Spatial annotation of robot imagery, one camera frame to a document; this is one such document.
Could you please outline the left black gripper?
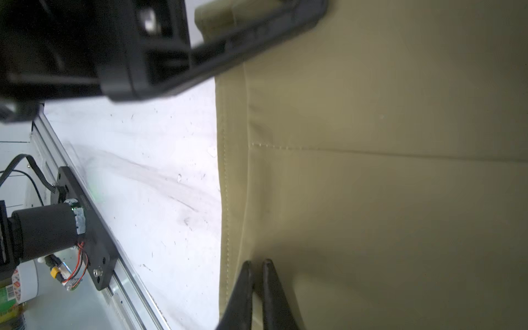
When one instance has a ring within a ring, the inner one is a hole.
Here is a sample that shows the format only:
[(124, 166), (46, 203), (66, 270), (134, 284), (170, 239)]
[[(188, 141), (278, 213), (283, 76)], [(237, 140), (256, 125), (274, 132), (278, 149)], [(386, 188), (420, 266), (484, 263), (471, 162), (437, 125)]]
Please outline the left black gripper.
[(191, 49), (184, 1), (2, 1), (1, 122), (47, 100), (155, 98)]

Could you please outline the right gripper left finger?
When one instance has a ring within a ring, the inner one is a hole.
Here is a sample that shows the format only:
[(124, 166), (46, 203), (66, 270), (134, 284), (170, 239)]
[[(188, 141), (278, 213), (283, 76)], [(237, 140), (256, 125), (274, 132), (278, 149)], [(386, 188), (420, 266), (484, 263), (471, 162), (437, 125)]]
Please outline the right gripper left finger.
[(252, 328), (253, 290), (252, 264), (250, 261), (245, 261), (216, 330), (250, 330)]

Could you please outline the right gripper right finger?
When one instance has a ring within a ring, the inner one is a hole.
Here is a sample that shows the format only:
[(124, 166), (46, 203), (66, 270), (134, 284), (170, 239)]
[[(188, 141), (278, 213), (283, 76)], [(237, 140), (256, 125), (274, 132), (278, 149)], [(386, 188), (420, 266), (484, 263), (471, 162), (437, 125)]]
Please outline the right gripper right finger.
[(263, 328), (299, 330), (271, 259), (263, 262)]

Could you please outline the olive green skirt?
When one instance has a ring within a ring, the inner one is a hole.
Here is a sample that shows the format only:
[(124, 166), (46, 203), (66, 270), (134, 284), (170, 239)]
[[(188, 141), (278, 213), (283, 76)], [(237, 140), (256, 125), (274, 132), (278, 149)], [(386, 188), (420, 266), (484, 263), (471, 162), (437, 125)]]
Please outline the olive green skirt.
[(330, 1), (215, 87), (220, 314), (270, 259), (302, 329), (527, 328), (526, 1)]

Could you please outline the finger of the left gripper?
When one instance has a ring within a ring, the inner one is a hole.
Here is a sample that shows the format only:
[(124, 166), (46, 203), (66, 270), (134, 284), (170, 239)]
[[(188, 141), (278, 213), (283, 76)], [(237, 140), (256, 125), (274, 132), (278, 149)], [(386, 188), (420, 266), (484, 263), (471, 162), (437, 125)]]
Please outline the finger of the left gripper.
[(278, 8), (236, 26), (196, 48), (184, 48), (161, 67), (176, 70), (156, 85), (156, 96), (172, 96), (313, 28), (327, 13), (328, 1), (282, 1)]

